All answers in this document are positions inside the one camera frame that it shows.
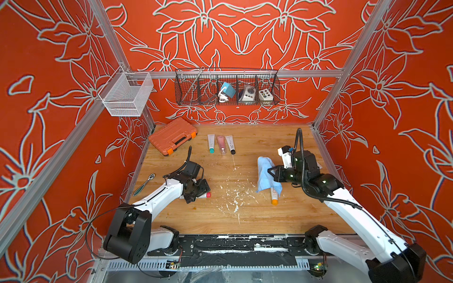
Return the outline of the pink cap toothpaste tube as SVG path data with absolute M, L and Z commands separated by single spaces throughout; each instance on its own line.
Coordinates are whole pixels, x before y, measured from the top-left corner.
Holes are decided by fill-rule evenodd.
M 211 192 L 207 192 L 201 196 L 198 196 L 198 198 L 210 198 L 210 197 L 211 197 Z

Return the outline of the blue microfiber cloth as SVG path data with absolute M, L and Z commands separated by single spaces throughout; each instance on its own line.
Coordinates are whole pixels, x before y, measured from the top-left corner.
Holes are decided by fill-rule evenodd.
M 272 160 L 268 157 L 260 156 L 257 159 L 258 165 L 258 183 L 257 192 L 267 189 L 274 189 L 278 196 L 281 196 L 283 187 L 281 183 L 274 181 L 274 178 L 268 173 L 268 170 L 275 167 Z

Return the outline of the green cap toothpaste tube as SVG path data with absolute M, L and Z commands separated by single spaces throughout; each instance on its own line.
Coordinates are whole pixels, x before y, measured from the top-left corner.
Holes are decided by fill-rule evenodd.
M 210 153 L 215 153 L 215 134 L 208 135 L 208 148 Z

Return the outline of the pink translucent tube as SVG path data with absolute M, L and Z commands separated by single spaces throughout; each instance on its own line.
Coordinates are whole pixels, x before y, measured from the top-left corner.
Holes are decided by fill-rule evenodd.
M 225 136 L 223 136 L 223 135 L 217 136 L 217 142 L 218 142 L 218 146 L 219 146 L 219 150 L 220 150 L 221 154 L 222 155 L 226 154 L 227 151 L 226 151 L 226 147 L 225 147 Z

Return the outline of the black cap white tube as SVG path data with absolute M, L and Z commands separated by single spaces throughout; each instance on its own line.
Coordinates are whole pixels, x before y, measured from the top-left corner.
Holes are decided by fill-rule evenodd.
M 235 143 L 234 143 L 234 138 L 233 136 L 226 136 L 226 142 L 227 142 L 227 145 L 230 149 L 230 153 L 232 155 L 235 155 L 236 154 L 236 151 L 235 151 Z

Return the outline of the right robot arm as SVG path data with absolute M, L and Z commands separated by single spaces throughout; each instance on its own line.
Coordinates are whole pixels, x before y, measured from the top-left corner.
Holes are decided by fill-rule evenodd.
M 278 150 L 283 164 L 268 169 L 271 179 L 299 187 L 336 212 L 365 243 L 344 239 L 325 226 L 316 225 L 304 234 L 302 247 L 312 255 L 331 254 L 367 274 L 373 283 L 418 283 L 424 274 L 427 253 L 418 244 L 408 244 L 377 221 L 329 173 L 321 173 L 316 157 L 304 149 L 303 131 L 297 129 L 294 146 Z

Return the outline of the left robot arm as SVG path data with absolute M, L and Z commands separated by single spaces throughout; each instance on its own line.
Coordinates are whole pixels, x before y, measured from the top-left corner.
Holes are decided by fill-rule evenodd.
M 184 164 L 164 176 L 165 182 L 156 191 L 134 204 L 121 204 L 114 213 L 103 249 L 131 264 L 137 264 L 150 252 L 166 255 L 181 252 L 179 231 L 169 226 L 152 228 L 155 218 L 173 201 L 183 199 L 187 204 L 206 196 L 211 189 L 203 167 L 190 161 L 192 148 Z

